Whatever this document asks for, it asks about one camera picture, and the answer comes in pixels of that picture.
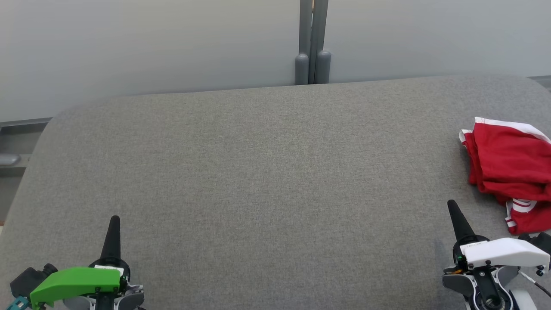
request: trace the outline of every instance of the gray table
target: gray table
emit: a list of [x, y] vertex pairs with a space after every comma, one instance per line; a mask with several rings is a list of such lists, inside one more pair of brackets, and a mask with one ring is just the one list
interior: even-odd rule
[[[0, 236], [0, 300], [28, 266], [88, 265], [109, 218], [147, 309], [462, 309], [444, 289], [475, 116], [551, 134], [551, 95], [508, 76], [116, 98], [55, 117]], [[551, 279], [542, 281], [551, 287]], [[549, 299], [526, 280], [541, 309]]]

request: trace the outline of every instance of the white partition panel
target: white partition panel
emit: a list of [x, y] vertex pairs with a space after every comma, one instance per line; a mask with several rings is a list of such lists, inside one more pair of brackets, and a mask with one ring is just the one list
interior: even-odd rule
[[329, 0], [329, 81], [551, 74], [548, 0]]
[[3, 0], [0, 122], [116, 95], [294, 84], [298, 0]]

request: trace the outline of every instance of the teal connector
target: teal connector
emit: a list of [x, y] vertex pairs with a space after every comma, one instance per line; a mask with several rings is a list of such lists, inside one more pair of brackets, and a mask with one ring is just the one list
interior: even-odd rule
[[27, 298], [23, 296], [19, 296], [17, 297], [16, 300], [13, 301], [12, 304], [8, 306], [6, 310], [23, 310], [23, 309], [27, 309], [30, 306], [30, 304], [31, 303]]

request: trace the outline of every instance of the folded red cloth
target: folded red cloth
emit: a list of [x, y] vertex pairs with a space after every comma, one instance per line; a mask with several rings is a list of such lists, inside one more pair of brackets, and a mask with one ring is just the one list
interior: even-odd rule
[[483, 117], [459, 136], [471, 158], [469, 182], [507, 207], [509, 232], [551, 229], [551, 140], [532, 125]]

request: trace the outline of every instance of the green robot arm part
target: green robot arm part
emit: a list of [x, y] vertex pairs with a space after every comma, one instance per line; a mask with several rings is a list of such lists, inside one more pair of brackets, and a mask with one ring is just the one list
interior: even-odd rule
[[121, 274], [116, 269], [73, 267], [54, 272], [31, 292], [33, 310], [40, 310], [43, 303], [53, 307], [53, 302], [97, 292], [117, 292]]

